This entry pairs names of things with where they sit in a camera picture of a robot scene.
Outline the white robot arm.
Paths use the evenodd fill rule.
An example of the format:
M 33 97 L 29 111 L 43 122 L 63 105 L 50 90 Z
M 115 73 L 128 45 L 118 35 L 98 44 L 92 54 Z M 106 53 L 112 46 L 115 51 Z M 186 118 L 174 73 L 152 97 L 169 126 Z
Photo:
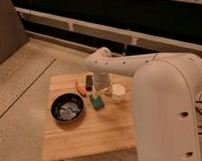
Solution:
M 195 100 L 202 59 L 191 53 L 113 57 L 99 48 L 86 58 L 94 73 L 129 76 L 138 161 L 201 161 Z

